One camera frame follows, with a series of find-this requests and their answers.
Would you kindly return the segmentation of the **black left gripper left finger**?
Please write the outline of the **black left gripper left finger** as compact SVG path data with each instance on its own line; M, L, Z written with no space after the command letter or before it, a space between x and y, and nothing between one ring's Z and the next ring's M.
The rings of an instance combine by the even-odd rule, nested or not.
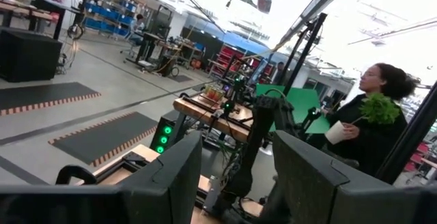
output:
M192 132L114 185L0 187L0 224L189 224L201 171Z

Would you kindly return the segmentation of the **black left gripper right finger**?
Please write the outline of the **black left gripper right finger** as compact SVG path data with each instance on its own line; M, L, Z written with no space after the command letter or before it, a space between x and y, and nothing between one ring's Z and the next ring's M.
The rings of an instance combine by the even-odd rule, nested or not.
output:
M437 224L437 186L395 188L282 130L272 148L295 224Z

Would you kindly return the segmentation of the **white paper cup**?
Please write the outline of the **white paper cup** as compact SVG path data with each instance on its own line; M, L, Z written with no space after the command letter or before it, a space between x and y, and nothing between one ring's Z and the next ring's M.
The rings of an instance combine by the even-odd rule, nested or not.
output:
M324 135L330 144L335 145L345 139L344 129L341 121L337 121Z

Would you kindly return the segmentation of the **person's hand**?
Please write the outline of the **person's hand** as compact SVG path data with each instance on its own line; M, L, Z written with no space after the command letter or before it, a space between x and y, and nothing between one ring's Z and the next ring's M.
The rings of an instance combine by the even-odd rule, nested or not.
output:
M345 140L355 139L359 136L360 129L354 124L343 123L343 136Z

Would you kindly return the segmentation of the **person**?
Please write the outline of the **person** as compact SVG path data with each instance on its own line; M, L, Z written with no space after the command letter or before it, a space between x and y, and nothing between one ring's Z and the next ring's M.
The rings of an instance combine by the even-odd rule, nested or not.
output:
M307 143L317 149L326 148L344 159L355 160L359 164L359 171L374 176L408 124L397 103L412 94L415 87L414 81L402 69L385 63L374 64L361 77L359 89L363 93L337 111L326 112L326 118L331 126L337 121L352 124L360 116L359 107L363 99L372 93L381 93L391 98L401 110L395 122L381 125L361 120L354 124L360 129L355 139L332 145L325 135L314 134L307 139Z
M144 28L143 24L144 16L142 14L137 14L135 18L130 23L130 37L129 40L133 42L135 45L140 45L143 38L137 33L141 33Z
M275 74L274 79L272 81L272 84L278 85L280 83L281 75L282 75L284 66L285 66L285 64L282 61L280 61L277 64L277 71L276 71L276 74Z

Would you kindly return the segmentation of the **black floor mat striped edge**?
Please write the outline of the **black floor mat striped edge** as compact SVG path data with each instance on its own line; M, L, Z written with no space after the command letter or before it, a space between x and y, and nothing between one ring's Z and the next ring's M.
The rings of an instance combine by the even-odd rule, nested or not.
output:
M156 127L157 122L151 118L130 112L51 139L48 143L87 165L98 167L154 133Z
M0 89L0 116L97 98L101 93L78 82Z

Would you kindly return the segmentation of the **green board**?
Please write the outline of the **green board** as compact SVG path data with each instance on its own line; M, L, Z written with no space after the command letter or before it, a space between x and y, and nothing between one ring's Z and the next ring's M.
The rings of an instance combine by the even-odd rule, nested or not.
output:
M284 93L284 86L271 85L271 84L257 84L256 86L256 96L267 95L271 97L281 97L281 95L276 91L271 91L267 93L270 89L277 89ZM293 116L296 123L301 123L304 121L308 114L310 108L321 107L318 94L314 89L301 89L292 87L287 93L287 101L294 107ZM330 128L328 120L321 115L317 118L307 129L308 134L324 134Z

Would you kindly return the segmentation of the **green leafy plant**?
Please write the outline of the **green leafy plant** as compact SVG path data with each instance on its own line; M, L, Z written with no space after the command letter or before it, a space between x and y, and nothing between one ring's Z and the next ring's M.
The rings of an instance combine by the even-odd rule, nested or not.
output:
M372 93L363 99L359 107L360 116L352 124L366 120L370 124L393 124L400 115L400 108L391 98L381 93Z

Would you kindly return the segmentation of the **clear box with orange contents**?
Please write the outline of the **clear box with orange contents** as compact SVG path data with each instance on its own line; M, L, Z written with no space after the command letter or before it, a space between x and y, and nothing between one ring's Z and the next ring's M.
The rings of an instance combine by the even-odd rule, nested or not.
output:
M203 89L203 96L215 102L220 102L225 95L225 92L213 85L206 85Z

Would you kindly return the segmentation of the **shelf with red bins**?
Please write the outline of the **shelf with red bins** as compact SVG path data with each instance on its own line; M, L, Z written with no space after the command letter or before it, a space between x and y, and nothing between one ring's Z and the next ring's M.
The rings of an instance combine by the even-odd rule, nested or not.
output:
M227 77L237 74L252 78L255 82L269 82L276 67L266 57L256 55L250 51L241 51L234 46L224 44L221 50L208 60L208 76L222 77L227 70Z
M430 144L423 141L412 153L409 161L404 167L404 171L424 174L430 168L430 160L428 159L429 156Z

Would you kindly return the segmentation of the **black desk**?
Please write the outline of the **black desk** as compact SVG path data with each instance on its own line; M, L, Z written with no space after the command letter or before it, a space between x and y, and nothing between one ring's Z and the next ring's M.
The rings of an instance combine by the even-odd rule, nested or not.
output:
M135 64L136 66L142 66L140 61L147 61L152 55L156 44L162 42L163 39L155 34L148 32L139 33L135 31L131 34L131 36L132 35L141 37L141 41L140 43L138 43L136 40L129 39L129 42L131 42L131 48L129 48L128 50L132 52L133 48L138 46L139 51L137 54L134 53L132 57L126 57L124 59L124 63L130 62Z

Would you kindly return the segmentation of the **overhead light bar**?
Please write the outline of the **overhead light bar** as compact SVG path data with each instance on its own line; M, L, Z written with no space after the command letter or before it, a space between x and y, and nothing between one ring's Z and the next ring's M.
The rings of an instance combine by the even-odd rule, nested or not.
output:
M334 0L311 0L306 8L301 12L300 16L295 20L294 24L287 30L287 32L280 39L277 47L281 47L288 42L306 22L314 19L322 10L327 7Z

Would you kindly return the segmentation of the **shelf with blue bins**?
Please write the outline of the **shelf with blue bins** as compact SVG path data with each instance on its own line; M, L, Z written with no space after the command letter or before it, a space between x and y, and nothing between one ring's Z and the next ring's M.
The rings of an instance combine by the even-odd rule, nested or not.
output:
M86 28L103 35L126 38L138 3L135 0L84 0Z

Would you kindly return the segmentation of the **black cabinet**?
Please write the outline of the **black cabinet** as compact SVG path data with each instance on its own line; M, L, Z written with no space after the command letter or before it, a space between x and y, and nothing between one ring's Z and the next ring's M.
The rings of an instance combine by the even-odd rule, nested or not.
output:
M54 78L62 43L50 37L10 29L0 32L0 78L10 83Z

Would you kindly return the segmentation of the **black upright frame post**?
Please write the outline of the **black upright frame post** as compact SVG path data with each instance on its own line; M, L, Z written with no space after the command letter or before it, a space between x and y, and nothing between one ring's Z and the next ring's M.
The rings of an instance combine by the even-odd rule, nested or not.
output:
M437 81L423 99L389 156L379 168L376 178L393 184L419 144L437 119Z

